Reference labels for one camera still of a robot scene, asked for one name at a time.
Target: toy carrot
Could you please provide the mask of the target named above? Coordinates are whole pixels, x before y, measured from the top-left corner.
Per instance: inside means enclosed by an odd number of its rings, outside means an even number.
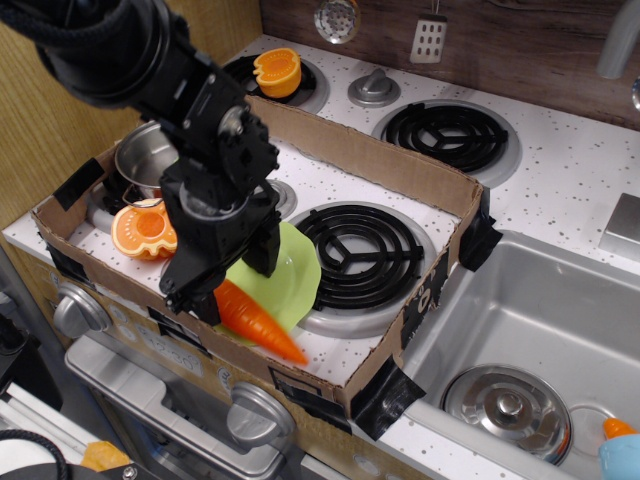
[[[287,332],[231,280],[225,279],[214,295],[222,325],[286,360],[303,365],[308,363]]]

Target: white sticker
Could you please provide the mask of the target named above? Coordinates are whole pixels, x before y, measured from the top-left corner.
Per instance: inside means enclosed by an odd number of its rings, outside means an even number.
[[[373,463],[371,460],[369,460],[366,457],[363,457],[362,455],[358,455],[355,454],[353,456],[353,459],[355,460],[355,462],[358,464],[358,466],[364,470],[365,472],[367,472],[369,475],[373,475],[375,477],[377,477],[378,475],[380,475],[380,469],[377,467],[377,465],[375,463]]]
[[[109,305],[109,311],[115,317],[116,320],[120,320],[122,323],[129,323],[129,319],[124,314],[122,310],[120,310],[115,305]]]
[[[231,372],[224,367],[220,367],[218,369],[218,380],[220,380],[222,388],[224,388],[226,392],[231,395],[231,385],[229,385],[229,381],[231,380]]]
[[[132,342],[137,342],[138,341],[138,337],[136,337],[136,334],[133,333],[131,330],[129,330],[127,327],[125,327],[124,325],[116,325],[118,327],[118,330],[120,330],[120,333],[122,333],[125,337],[127,337],[127,339],[131,340]]]
[[[199,377],[204,375],[202,363],[198,357],[189,353],[184,348],[179,347],[167,337],[161,337],[140,325],[136,325],[136,328],[142,335],[142,340],[144,340],[144,343],[149,348]]]
[[[51,283],[56,286],[56,288],[60,288],[60,279],[54,272],[49,272],[49,279],[51,280]]]

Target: black tape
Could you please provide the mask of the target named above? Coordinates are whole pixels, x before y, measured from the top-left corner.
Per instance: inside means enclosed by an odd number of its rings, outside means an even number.
[[[96,289],[93,282],[89,280],[89,277],[85,273],[84,267],[81,263],[78,263],[74,259],[67,257],[64,253],[60,252],[60,250],[56,249],[50,243],[47,243],[47,250],[49,250],[49,253],[51,254],[53,264],[62,275],[75,280],[76,282],[82,283],[92,290]]]
[[[95,158],[90,158],[53,193],[53,196],[66,212],[104,173],[102,165]]]
[[[431,275],[427,277],[420,286],[418,294],[411,299],[407,307],[404,309],[404,325],[402,326],[402,349],[413,337],[418,327],[422,324],[422,320],[427,311],[440,301],[442,286],[449,277],[449,250],[440,257],[440,261],[431,270]]]
[[[347,421],[347,415],[342,405],[323,398],[318,388],[312,385],[291,378],[273,368],[269,370],[273,384],[284,393],[289,401],[304,408],[312,417],[324,420],[351,435],[351,425]]]
[[[480,199],[480,208],[460,240],[458,258],[460,263],[472,272],[478,270],[489,258],[502,238],[502,233],[492,227],[495,220],[489,216],[489,203],[489,189],[485,188]]]
[[[351,401],[351,415],[367,435],[378,440],[425,393],[389,357]]]
[[[147,307],[147,311],[149,312],[149,317],[151,317],[152,320],[155,320],[158,324],[160,335],[166,335],[174,340],[186,342],[189,345],[196,347],[201,352],[209,355],[207,349],[202,346],[200,337],[196,333],[154,308]]]

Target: wooden wall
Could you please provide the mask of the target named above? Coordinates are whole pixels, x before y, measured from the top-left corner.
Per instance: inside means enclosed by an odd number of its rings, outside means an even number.
[[[193,43],[220,63],[262,33],[258,0],[168,3],[189,22]],[[42,67],[33,44],[2,24],[0,87],[1,228],[137,124],[132,110],[99,110],[71,97]]]
[[[317,33],[320,0],[260,0],[264,32],[384,66],[640,130],[631,85],[640,47],[620,80],[596,74],[604,39],[623,0],[441,0],[442,61],[414,65],[417,19],[432,2],[358,0],[358,35],[331,45]]]

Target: silver pot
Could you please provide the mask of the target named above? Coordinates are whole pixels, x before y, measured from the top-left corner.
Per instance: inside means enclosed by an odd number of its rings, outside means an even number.
[[[178,151],[159,123],[149,122],[133,130],[118,145],[115,155],[116,168],[131,183],[122,200],[133,205],[129,197],[134,187],[143,198],[160,199],[160,176],[177,160]]]

